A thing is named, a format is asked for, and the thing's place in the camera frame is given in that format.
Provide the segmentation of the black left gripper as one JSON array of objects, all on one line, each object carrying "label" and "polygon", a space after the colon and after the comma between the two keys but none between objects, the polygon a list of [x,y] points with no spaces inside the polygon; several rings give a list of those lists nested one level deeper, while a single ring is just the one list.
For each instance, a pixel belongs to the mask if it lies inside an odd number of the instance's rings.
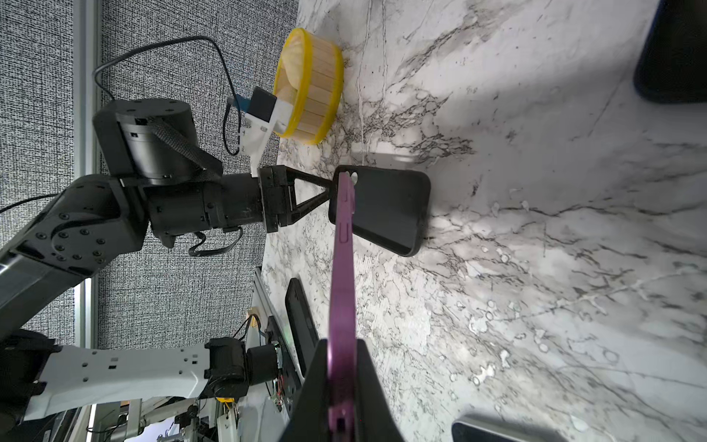
[{"label": "black left gripper", "polygon": [[[295,180],[320,186],[323,192],[299,203],[294,190]],[[271,166],[259,170],[263,222],[267,232],[296,224],[303,217],[330,200],[329,179],[285,166]]]}]

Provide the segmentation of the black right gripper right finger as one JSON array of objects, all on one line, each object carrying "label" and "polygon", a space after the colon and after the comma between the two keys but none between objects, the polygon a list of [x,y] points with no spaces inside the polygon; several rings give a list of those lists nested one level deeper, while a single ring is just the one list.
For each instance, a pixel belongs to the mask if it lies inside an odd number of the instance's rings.
[{"label": "black right gripper right finger", "polygon": [[355,441],[403,442],[366,342],[358,339],[356,344]]}]

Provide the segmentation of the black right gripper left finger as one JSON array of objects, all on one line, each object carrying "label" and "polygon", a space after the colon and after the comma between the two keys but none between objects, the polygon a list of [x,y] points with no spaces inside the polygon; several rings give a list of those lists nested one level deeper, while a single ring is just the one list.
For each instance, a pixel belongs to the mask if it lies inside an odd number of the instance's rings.
[{"label": "black right gripper left finger", "polygon": [[311,359],[300,396],[280,442],[330,441],[328,341],[320,340]]}]

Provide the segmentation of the purple phone black screen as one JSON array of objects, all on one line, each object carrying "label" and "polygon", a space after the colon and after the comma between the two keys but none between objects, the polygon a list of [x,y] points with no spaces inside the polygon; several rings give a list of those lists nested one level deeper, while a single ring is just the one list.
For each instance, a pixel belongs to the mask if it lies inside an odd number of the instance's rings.
[{"label": "purple phone black screen", "polygon": [[329,313],[328,422],[333,441],[355,439],[356,309],[353,252],[355,184],[338,176]]}]

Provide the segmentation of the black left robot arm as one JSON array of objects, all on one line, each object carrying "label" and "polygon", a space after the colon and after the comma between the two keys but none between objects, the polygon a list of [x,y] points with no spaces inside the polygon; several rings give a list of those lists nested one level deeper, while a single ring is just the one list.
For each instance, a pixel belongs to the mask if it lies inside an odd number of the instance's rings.
[{"label": "black left robot arm", "polygon": [[153,351],[60,346],[25,329],[66,290],[153,234],[167,248],[182,235],[275,232],[328,201],[330,180],[285,166],[226,174],[200,149],[189,104],[110,102],[93,119],[107,174],[75,180],[1,252],[1,428],[106,401],[158,396],[243,397],[260,381],[231,337]]}]

